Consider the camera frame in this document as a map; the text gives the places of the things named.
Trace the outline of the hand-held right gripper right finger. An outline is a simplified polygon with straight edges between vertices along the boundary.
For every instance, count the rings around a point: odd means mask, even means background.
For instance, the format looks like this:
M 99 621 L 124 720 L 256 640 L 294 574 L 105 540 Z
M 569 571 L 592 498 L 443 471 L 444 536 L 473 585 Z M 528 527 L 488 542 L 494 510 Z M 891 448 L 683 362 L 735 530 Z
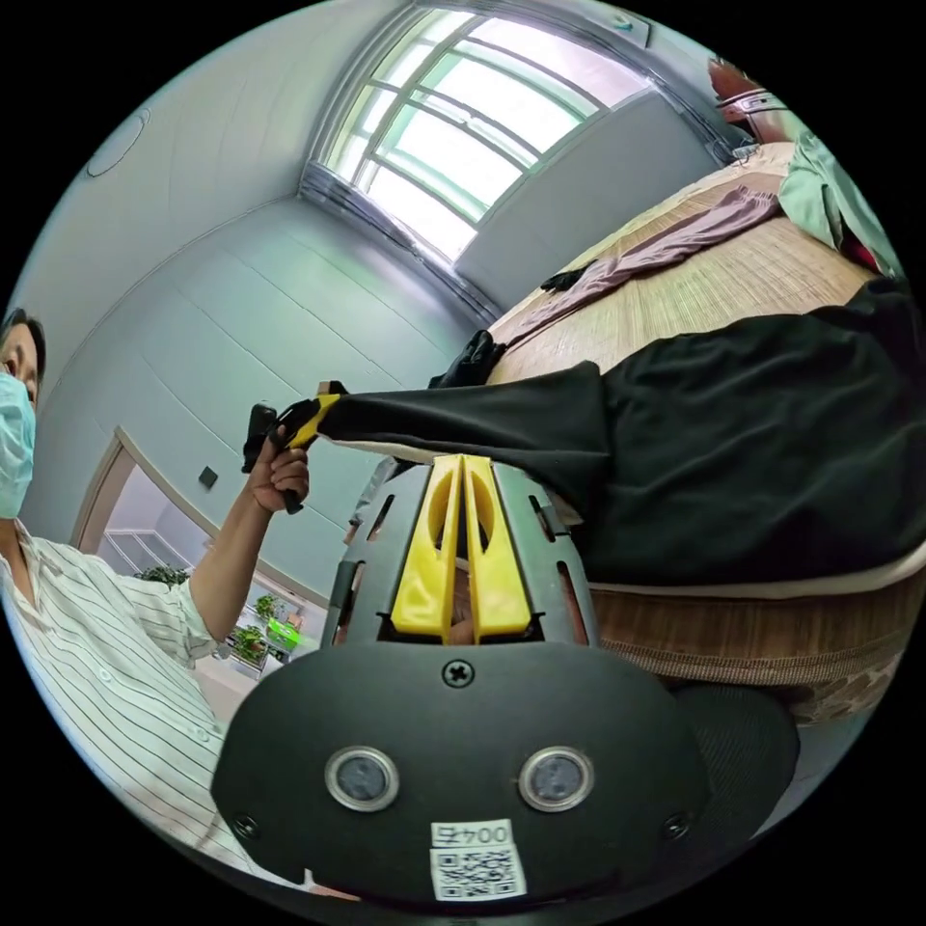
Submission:
M 521 638 L 530 627 L 531 608 L 488 458 L 463 457 L 463 493 L 475 643 Z

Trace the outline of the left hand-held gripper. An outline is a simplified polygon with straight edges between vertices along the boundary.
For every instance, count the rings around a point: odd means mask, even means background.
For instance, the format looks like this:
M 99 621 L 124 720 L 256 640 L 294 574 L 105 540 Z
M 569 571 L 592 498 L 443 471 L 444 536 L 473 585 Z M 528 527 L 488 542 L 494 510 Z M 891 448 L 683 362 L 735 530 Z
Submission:
M 286 408 L 270 426 L 267 437 L 272 446 L 272 462 L 268 464 L 271 487 L 281 497 L 286 514 L 302 510 L 309 491 L 307 473 L 296 478 L 295 458 L 301 453 L 302 462 L 308 447 L 317 438 L 321 422 L 342 399 L 342 394 L 317 395 Z

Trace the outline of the person's left hand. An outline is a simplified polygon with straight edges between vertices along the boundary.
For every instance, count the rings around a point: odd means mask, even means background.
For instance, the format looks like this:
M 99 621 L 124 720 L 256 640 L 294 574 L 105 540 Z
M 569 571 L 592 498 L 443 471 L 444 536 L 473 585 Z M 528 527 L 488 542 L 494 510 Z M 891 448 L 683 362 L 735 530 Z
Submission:
M 308 454 L 305 449 L 277 446 L 267 437 L 247 480 L 247 489 L 268 514 L 296 513 L 309 494 Z

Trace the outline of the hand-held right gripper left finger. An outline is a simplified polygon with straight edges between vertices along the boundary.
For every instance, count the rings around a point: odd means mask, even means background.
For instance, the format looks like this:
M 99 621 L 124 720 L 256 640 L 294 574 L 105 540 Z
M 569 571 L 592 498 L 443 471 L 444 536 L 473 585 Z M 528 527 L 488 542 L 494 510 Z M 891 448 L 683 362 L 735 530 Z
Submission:
M 462 477 L 460 455 L 439 456 L 429 470 L 391 614 L 401 635 L 449 642 Z

